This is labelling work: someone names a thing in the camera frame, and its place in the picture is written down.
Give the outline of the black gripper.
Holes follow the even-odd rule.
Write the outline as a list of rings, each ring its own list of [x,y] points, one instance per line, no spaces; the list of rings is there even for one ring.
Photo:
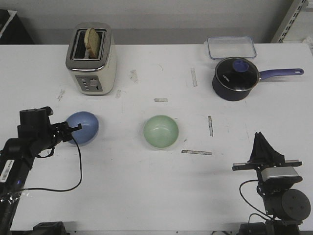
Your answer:
[[[302,161],[300,160],[285,160],[285,156],[274,150],[261,132],[256,132],[250,159],[245,163],[234,163],[232,170],[255,170],[261,174],[262,170],[269,167],[292,166],[295,168],[301,165]]]
[[[72,132],[82,129],[80,123],[76,127],[69,127],[66,121],[51,124],[45,108],[19,112],[18,137],[27,140],[27,148],[31,153],[41,153],[43,150],[54,148],[61,141],[70,141]]]

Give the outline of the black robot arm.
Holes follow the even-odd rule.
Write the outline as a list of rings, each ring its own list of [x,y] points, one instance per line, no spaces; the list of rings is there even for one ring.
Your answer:
[[[286,160],[268,143],[261,132],[254,135],[250,159],[233,164],[232,170],[255,170],[256,191],[262,197],[265,211],[255,215],[263,222],[240,225],[240,235],[298,235],[299,225],[309,217],[311,204],[308,197],[293,185],[303,180],[295,168],[300,160]]]
[[[0,233],[11,233],[11,225],[20,197],[27,189],[24,187],[34,160],[41,158],[40,153],[54,155],[60,142],[73,140],[72,132],[82,129],[82,125],[70,127],[64,121],[51,124],[50,107],[21,110],[18,137],[6,141],[0,152]]]

